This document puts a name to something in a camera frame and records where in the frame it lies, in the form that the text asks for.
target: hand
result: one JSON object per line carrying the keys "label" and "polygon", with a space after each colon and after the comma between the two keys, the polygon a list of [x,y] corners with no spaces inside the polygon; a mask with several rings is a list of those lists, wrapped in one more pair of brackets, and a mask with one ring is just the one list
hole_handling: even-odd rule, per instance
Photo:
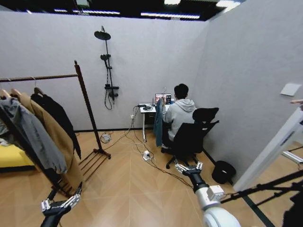
{"label": "hand", "polygon": [[299,103],[301,105],[300,108],[303,111],[303,99],[292,100],[290,103],[293,103],[293,104]]}

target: wooden clothing rack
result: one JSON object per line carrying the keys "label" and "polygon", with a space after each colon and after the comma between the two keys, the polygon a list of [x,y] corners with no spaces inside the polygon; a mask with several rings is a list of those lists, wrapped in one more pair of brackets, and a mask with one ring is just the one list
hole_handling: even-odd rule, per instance
{"label": "wooden clothing rack", "polygon": [[[46,77],[25,77],[25,78],[7,78],[7,79],[0,79],[0,83],[4,82],[17,82],[17,81],[27,81],[27,80],[43,80],[43,79],[59,79],[59,78],[69,78],[69,77],[78,77],[80,87],[83,93],[83,97],[85,100],[85,104],[87,107],[87,111],[89,113],[90,121],[93,126],[93,131],[95,133],[95,137],[97,140],[98,144],[98,149],[93,149],[93,151],[86,157],[84,158],[81,162],[79,162],[81,170],[85,169],[85,172],[83,173],[83,176],[86,174],[89,174],[85,181],[88,181],[91,176],[96,172],[96,170],[101,166],[101,164],[108,158],[111,158],[111,155],[105,152],[102,149],[100,137],[98,135],[98,130],[96,127],[96,122],[94,119],[94,115],[90,106],[89,102],[89,97],[85,88],[83,76],[81,73],[80,66],[77,64],[77,61],[75,61],[75,69],[76,69],[76,74],[71,74],[71,75],[59,75],[59,76],[46,76]],[[45,174],[45,176],[49,179],[49,181],[53,184],[53,187],[58,190],[63,192],[66,196],[70,196],[69,192],[71,191],[71,187],[68,189],[65,189],[64,187],[67,185],[60,185],[61,178],[60,175],[58,174],[50,174],[50,171],[44,169],[43,165],[41,164],[40,160],[38,159],[37,155],[35,154],[33,148],[30,146],[30,144],[27,142],[27,140],[22,136],[22,134],[18,131],[16,126],[12,123],[10,118],[6,115],[5,111],[0,107],[0,119],[5,123],[7,128],[9,129],[10,133],[14,135],[15,139],[20,143],[22,148],[24,149],[25,153],[39,166],[41,171]],[[101,159],[104,158],[99,164],[97,164],[97,167],[89,172],[89,170],[96,165],[96,163]],[[89,163],[91,163],[92,160],[95,160],[90,167],[87,167]]]}

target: black office chair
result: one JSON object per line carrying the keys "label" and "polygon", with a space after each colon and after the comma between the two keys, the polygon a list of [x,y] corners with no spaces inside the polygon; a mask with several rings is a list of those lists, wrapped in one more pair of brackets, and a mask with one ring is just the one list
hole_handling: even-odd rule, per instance
{"label": "black office chair", "polygon": [[216,116],[219,108],[199,108],[193,112],[195,123],[210,123]]}
{"label": "black office chair", "polygon": [[170,163],[177,160],[182,160],[187,166],[187,157],[194,155],[202,149],[203,130],[201,124],[183,123],[179,128],[172,147],[170,149],[161,149],[162,153],[168,153],[173,155],[171,160],[166,164],[166,168],[169,169]]}
{"label": "black office chair", "polygon": [[173,155],[171,160],[166,164],[166,168],[169,169],[169,165],[178,159],[182,160],[187,166],[187,157],[192,157],[197,163],[198,159],[196,154],[205,151],[203,147],[203,138],[207,133],[217,124],[219,121],[211,122],[215,117],[219,108],[200,108],[193,112],[194,124],[183,123],[179,128],[173,142],[171,149],[161,149],[162,153],[168,153]]}
{"label": "black office chair", "polygon": [[[193,119],[195,120],[195,123],[200,123],[203,125],[203,138],[209,133],[209,131],[217,124],[219,121],[216,121],[214,123],[211,123],[211,121],[215,118],[217,112],[219,111],[219,108],[199,108],[196,109],[193,112]],[[196,154],[202,153],[202,151],[206,152],[202,145],[202,150],[199,152],[196,152],[194,154],[194,161],[197,162]]]}

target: monitor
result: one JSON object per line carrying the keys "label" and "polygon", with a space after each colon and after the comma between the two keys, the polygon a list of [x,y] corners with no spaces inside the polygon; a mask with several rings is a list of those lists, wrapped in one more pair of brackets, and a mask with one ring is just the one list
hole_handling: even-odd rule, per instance
{"label": "monitor", "polygon": [[156,94],[155,103],[157,104],[158,100],[163,97],[165,99],[165,104],[166,105],[170,104],[171,94]]}

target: black trash can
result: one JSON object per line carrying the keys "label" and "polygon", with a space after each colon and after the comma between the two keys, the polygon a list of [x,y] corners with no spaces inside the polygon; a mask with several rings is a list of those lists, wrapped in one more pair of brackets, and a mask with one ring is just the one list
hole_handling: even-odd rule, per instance
{"label": "black trash can", "polygon": [[226,183],[236,174],[235,168],[224,161],[217,161],[212,173],[213,179],[217,183]]}

